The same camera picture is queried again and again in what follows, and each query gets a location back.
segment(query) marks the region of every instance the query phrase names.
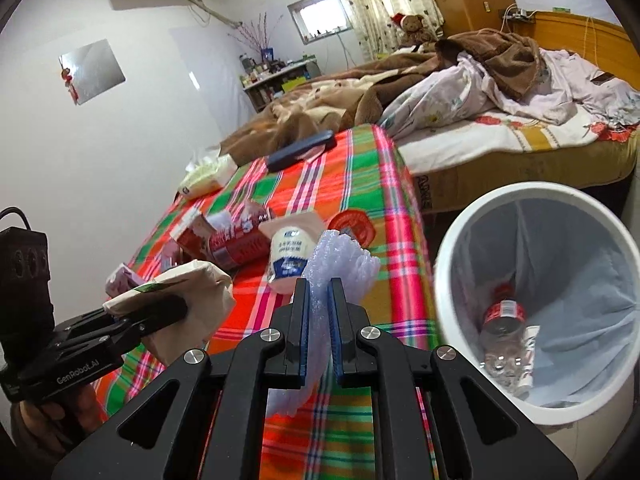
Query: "small window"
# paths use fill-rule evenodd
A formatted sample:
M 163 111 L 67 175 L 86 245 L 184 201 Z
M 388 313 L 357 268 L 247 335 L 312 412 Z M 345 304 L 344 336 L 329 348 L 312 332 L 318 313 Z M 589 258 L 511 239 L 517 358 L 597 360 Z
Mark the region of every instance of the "small window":
M 289 6 L 304 44 L 351 28 L 341 0 L 301 0 Z

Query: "bottle with red label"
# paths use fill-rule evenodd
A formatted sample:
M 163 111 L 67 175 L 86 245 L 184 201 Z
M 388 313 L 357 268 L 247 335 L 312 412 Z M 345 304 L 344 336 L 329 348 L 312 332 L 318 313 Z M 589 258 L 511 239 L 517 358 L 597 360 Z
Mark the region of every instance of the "bottle with red label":
M 514 299 L 511 283 L 494 290 L 494 304 L 484 314 L 480 342 L 484 347 L 484 369 L 513 393 L 522 374 L 522 335 L 526 313 Z

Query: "wooden headboard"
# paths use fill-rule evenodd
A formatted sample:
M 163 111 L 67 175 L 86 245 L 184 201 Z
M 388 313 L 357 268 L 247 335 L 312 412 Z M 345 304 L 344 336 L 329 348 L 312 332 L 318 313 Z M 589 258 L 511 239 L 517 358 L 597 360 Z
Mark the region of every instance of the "wooden headboard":
M 563 12 L 537 12 L 535 19 L 535 23 L 515 23 L 511 28 L 522 36 L 532 37 L 542 48 L 571 50 L 594 64 L 597 52 L 597 65 L 601 70 L 611 72 L 640 89 L 640 56 L 624 28 Z

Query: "blue label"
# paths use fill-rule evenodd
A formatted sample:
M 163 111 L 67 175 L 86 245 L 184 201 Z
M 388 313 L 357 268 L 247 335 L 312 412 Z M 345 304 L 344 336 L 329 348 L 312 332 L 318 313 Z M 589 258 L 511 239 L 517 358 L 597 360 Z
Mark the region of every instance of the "blue label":
M 302 271 L 305 270 L 305 267 L 306 259 L 296 258 L 295 256 L 280 258 L 273 263 L 276 279 L 302 276 Z

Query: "orange plastic lid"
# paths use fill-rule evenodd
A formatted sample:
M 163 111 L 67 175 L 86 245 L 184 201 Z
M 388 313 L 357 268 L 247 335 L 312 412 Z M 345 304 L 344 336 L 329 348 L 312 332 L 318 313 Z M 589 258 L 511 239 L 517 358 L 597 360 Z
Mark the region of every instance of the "orange plastic lid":
M 361 209 L 347 209 L 338 213 L 331 219 L 328 228 L 348 234 L 364 249 L 369 247 L 376 237 L 375 227 Z

